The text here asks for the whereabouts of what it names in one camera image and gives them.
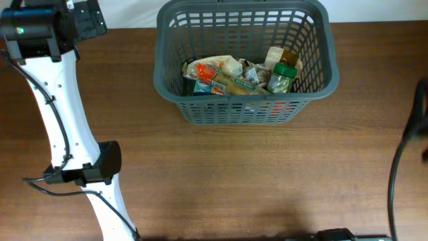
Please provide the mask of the beige food bag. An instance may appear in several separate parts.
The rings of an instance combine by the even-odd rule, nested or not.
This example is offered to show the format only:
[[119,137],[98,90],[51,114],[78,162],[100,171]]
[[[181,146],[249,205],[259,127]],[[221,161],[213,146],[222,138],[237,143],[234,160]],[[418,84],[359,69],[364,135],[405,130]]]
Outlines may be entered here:
[[211,56],[208,58],[202,58],[195,60],[190,64],[183,64],[182,72],[183,77],[191,80],[197,79],[197,64],[211,64],[223,72],[232,75],[240,76],[243,74],[243,66],[234,57],[230,55],[226,56]]

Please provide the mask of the blue tissue multipack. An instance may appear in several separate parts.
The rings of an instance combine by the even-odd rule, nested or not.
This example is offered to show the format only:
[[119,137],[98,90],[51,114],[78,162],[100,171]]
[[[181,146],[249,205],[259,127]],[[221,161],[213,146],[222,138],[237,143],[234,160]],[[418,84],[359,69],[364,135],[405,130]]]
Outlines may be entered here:
[[195,86],[193,89],[193,95],[194,96],[205,96],[205,95],[225,96],[225,95],[228,95],[228,92],[223,85],[218,84],[216,82],[211,82],[210,84],[207,84],[202,80],[196,80]]

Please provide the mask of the red spaghetti packet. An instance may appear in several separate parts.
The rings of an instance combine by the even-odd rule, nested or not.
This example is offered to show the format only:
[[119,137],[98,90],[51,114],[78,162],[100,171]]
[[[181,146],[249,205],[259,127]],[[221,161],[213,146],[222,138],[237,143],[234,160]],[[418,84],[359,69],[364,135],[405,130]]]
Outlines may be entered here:
[[227,74],[212,64],[197,64],[198,79],[232,95],[271,95],[262,87],[255,86],[247,80]]

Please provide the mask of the brown clear snack bag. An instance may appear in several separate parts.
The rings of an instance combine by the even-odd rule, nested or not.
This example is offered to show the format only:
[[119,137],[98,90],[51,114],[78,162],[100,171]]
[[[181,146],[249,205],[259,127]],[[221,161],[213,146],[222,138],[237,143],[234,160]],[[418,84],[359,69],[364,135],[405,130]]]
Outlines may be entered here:
[[279,47],[271,47],[267,53],[265,62],[262,64],[254,64],[242,58],[239,62],[243,66],[242,76],[252,84],[261,87],[268,85],[270,76],[274,72],[274,67],[277,63],[295,67],[297,69],[297,78],[300,77],[303,68],[303,62],[296,53]]

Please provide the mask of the green lid spice jar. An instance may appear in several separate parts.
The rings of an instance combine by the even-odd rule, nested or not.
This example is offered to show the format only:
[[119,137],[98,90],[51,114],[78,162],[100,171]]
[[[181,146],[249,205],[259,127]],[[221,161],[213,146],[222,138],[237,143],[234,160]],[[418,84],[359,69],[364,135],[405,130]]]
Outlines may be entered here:
[[289,93],[297,73],[298,70],[295,67],[277,63],[268,82],[267,90],[271,93]]

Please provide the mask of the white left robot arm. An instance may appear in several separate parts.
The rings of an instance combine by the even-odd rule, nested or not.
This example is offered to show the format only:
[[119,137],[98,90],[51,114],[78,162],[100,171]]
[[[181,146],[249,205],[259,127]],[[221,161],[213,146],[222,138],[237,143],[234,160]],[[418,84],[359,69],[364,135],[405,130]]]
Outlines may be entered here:
[[139,240],[120,190],[120,145],[95,140],[76,77],[77,44],[106,32],[95,0],[12,0],[1,12],[1,53],[30,85],[51,148],[43,175],[25,182],[34,189],[75,183],[90,200],[103,239]]

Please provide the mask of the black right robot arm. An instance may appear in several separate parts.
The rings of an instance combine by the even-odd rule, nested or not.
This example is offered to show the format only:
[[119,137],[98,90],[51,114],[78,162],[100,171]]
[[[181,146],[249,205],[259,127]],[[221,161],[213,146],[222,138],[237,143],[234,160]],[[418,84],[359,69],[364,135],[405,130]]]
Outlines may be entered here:
[[318,241],[357,241],[358,238],[347,228],[336,228],[317,232]]

